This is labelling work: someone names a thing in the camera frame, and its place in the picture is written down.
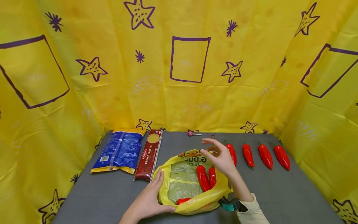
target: yellow fabric backdrop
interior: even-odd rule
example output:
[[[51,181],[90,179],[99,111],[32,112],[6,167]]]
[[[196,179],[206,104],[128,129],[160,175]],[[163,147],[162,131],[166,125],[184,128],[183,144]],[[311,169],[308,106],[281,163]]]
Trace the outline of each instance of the yellow fabric backdrop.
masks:
[[[104,133],[136,126],[274,133],[358,222],[357,1],[3,0],[0,13],[4,223],[49,223]]]

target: red pepper toy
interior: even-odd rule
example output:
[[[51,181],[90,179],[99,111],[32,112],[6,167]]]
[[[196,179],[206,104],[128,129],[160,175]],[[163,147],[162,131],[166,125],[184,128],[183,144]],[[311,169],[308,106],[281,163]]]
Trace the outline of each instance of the red pepper toy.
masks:
[[[249,145],[244,144],[242,146],[242,153],[244,155],[247,164],[251,167],[255,167],[255,163],[253,162],[253,158],[252,158],[251,148]]]
[[[180,205],[181,203],[187,202],[190,199],[191,199],[190,197],[178,199],[178,201],[176,202],[176,205]]]
[[[231,158],[232,158],[232,161],[234,162],[234,165],[236,166],[237,160],[236,160],[236,153],[235,153],[234,147],[232,146],[232,144],[226,144],[225,146],[226,146],[226,148],[228,148]]]
[[[203,191],[208,191],[211,189],[209,184],[208,176],[206,175],[205,167],[203,165],[197,166],[197,175],[199,184],[202,187]]]
[[[209,183],[210,183],[210,187],[211,189],[215,186],[216,184],[216,173],[215,173],[215,167],[211,167],[209,169]]]
[[[269,150],[267,149],[267,147],[266,147],[265,145],[261,145],[261,144],[259,143],[258,152],[260,153],[260,157],[261,157],[263,163],[264,163],[270,170],[272,170],[272,167],[273,167],[272,156],[271,156]]]
[[[274,147],[274,152],[277,160],[280,162],[281,166],[286,170],[290,171],[290,159],[282,146],[275,146],[270,143]]]

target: purple rectangle drawing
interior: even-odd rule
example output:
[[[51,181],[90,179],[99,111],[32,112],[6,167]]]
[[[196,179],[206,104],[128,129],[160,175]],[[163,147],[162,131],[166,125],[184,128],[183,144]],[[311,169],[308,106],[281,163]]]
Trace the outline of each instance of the purple rectangle drawing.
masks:
[[[210,37],[207,38],[183,38],[183,37],[175,37],[173,36],[172,39],[172,44],[171,44],[171,62],[170,62],[170,78],[172,80],[176,80],[176,81],[181,81],[181,82],[196,82],[196,83],[201,83],[203,81],[203,76],[204,76],[204,71],[205,71],[205,63],[206,63],[206,58],[208,55],[208,50],[209,50],[209,44],[210,44]],[[174,43],[175,41],[181,41],[181,42],[188,42],[188,43],[193,43],[193,42],[205,42],[207,41],[207,46],[206,46],[206,51],[205,51],[205,58],[204,58],[204,63],[203,63],[203,70],[200,71],[201,72],[201,76],[198,79],[189,79],[189,78],[178,78],[173,74],[173,71],[175,71],[175,66],[173,66],[173,61],[174,61]],[[190,63],[186,60],[182,61],[182,64],[185,66],[190,66]]]
[[[309,85],[307,83],[305,83],[305,78],[306,76],[309,75],[309,73],[311,72],[311,69],[313,68],[313,66],[317,63],[317,61],[320,59],[323,51],[328,48],[328,51],[332,51],[332,52],[336,52],[336,53],[342,53],[342,54],[350,54],[350,55],[356,55],[358,56],[358,52],[356,51],[349,51],[349,50],[344,50],[344,49],[340,49],[340,48],[333,48],[330,44],[325,44],[322,48],[322,50],[318,53],[317,57],[315,58],[315,60],[312,62],[311,66],[308,68],[307,72],[305,73],[305,75],[303,76],[303,78],[301,79],[301,83],[303,85],[305,85],[306,87],[309,87]],[[312,94],[309,90],[307,90],[308,94],[317,98],[322,98],[324,97],[324,95],[326,95],[335,85],[337,85],[337,83],[347,74],[347,72],[354,66],[356,65],[356,63],[358,62],[358,58],[357,60],[355,60],[355,62],[353,62],[353,64],[331,85],[329,86],[329,88],[324,91],[324,93],[322,93],[321,95],[314,95]]]
[[[69,92],[69,90],[70,90],[69,85],[68,85],[68,83],[67,83],[67,81],[66,81],[66,79],[65,79],[65,77],[64,77],[64,75],[63,75],[63,72],[62,72],[62,70],[61,70],[61,68],[60,68],[60,65],[58,64],[58,62],[57,62],[57,60],[56,60],[56,58],[55,58],[55,56],[54,56],[54,54],[53,54],[53,52],[52,52],[52,50],[51,50],[51,48],[50,48],[50,45],[49,45],[48,42],[47,42],[47,39],[46,39],[45,35],[41,35],[41,36],[39,36],[39,37],[34,37],[34,38],[29,38],[29,39],[18,40],[18,41],[14,41],[14,42],[9,42],[9,43],[0,44],[0,49],[8,49],[8,48],[15,48],[15,47],[19,47],[19,46],[24,46],[24,45],[27,45],[27,44],[38,43],[38,42],[40,42],[40,41],[42,41],[42,40],[45,41],[45,43],[46,43],[48,49],[50,50],[50,53],[51,53],[51,55],[52,55],[54,61],[56,62],[56,65],[57,65],[57,67],[58,67],[60,73],[62,74],[62,77],[63,77],[63,79],[64,79],[64,81],[65,81],[65,83],[66,83],[65,85],[64,85],[64,83],[63,83],[63,85],[64,85],[64,86],[67,86],[67,89],[64,89],[64,90],[63,90],[64,92],[61,91],[60,94],[57,93],[57,94],[59,94],[59,95],[53,96],[52,99],[47,99],[47,100],[44,101],[44,102],[40,102],[40,103],[37,103],[37,104],[34,104],[34,105],[30,105],[30,103],[27,102],[27,100],[25,99],[25,96],[24,96],[23,93],[21,92],[20,88],[19,88],[19,87],[16,87],[14,81],[12,81],[11,78],[10,78],[10,76],[9,76],[9,74],[6,73],[6,70],[5,70],[5,67],[6,67],[6,66],[5,66],[5,65],[0,65],[0,69],[1,69],[1,71],[2,71],[2,73],[3,73],[3,75],[4,75],[4,77],[5,77],[6,80],[9,82],[9,84],[12,86],[12,88],[14,89],[14,91],[16,92],[16,94],[18,95],[18,97],[20,98],[20,100],[24,103],[24,105],[25,105],[26,108],[28,108],[28,109],[33,109],[33,108],[37,108],[37,107],[40,107],[40,106],[47,105],[47,104],[49,104],[49,103],[52,103],[52,102],[56,101],[56,100],[59,99],[60,97],[63,97],[64,95],[66,95],[66,93]]]

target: lollipop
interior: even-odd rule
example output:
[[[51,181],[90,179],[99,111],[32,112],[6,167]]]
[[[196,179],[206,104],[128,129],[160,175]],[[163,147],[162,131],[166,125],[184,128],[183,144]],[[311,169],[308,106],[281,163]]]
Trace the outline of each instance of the lollipop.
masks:
[[[188,132],[188,136],[192,136],[192,135],[201,135],[201,134],[197,134],[197,133],[193,133],[193,132]]]

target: beige sleeve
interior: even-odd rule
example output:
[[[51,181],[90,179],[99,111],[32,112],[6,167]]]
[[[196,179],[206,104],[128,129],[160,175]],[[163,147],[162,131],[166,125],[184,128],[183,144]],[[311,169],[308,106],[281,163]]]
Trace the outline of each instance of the beige sleeve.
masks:
[[[260,206],[256,201],[256,196],[253,196],[253,202],[240,201],[246,208],[246,212],[236,212],[241,224],[269,224],[265,215],[262,213]]]

